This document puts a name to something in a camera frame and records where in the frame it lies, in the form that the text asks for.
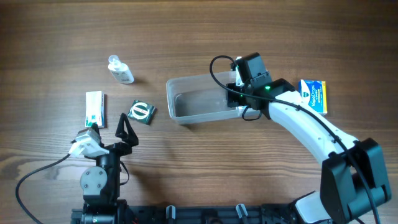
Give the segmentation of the clear plastic container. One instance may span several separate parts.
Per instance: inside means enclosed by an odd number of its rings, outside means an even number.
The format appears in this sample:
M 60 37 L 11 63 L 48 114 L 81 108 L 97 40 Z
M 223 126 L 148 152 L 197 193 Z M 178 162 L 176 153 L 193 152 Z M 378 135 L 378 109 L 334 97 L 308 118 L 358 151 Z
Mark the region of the clear plastic container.
M 244 107 L 229 107 L 227 92 L 211 75 L 173 78 L 166 83 L 170 117 L 178 124 L 240 118 Z

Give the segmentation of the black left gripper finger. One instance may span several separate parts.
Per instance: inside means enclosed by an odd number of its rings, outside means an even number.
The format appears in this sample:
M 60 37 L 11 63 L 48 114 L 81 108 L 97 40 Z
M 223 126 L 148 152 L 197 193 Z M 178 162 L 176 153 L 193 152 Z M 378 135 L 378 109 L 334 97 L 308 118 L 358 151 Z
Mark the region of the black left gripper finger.
M 96 123 L 93 123 L 90 127 L 91 131 L 91 138 L 94 139 L 98 144 L 101 143 L 101 136 L 100 136 L 100 131 L 99 127 Z
M 128 117 L 125 113 L 121 113 L 120 115 L 115 136 L 130 146 L 137 146 L 139 144 L 139 139 L 130 125 Z

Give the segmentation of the white green medicine box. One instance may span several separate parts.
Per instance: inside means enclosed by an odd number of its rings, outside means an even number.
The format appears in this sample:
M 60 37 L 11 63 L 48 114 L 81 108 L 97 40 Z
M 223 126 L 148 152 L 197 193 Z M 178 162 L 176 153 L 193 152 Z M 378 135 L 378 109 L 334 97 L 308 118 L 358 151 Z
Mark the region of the white green medicine box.
M 85 101 L 85 126 L 88 128 L 96 123 L 99 128 L 104 128 L 104 93 L 102 91 L 86 92 Z

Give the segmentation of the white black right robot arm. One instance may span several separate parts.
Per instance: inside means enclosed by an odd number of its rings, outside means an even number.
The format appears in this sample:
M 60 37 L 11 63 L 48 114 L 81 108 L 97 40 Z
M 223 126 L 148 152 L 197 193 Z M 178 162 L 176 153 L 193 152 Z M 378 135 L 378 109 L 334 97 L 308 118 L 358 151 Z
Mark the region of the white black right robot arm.
M 322 167 L 318 192 L 293 203 L 300 223 L 349 223 L 392 198 L 381 146 L 358 140 L 318 114 L 288 81 L 273 80 L 261 56 L 231 61 L 239 80 L 227 84 L 230 107 L 253 109 L 288 130 Z

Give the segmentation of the blue yellow VapoDrops box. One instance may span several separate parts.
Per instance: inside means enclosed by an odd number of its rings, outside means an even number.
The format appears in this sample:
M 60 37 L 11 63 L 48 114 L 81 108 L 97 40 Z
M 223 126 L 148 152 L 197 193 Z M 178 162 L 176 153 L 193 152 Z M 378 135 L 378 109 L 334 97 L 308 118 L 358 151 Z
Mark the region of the blue yellow VapoDrops box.
M 326 115 L 327 98 L 326 98 L 326 81 L 321 80 L 300 80 L 298 91 L 303 99 L 313 110 Z

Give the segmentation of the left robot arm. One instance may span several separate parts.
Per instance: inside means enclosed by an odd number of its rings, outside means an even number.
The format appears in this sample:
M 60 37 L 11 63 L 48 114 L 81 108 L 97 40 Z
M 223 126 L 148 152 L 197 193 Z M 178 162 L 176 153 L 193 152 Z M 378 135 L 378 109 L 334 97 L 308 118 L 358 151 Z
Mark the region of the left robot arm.
M 83 210 L 71 216 L 72 223 L 138 223 L 139 220 L 125 199 L 120 199 L 121 169 L 126 166 L 121 157 L 132 153 L 139 140 L 132 129 L 126 114 L 121 114 L 115 136 L 121 141 L 104 146 L 109 152 L 93 159 L 96 165 L 87 169 L 80 179 L 83 190 Z

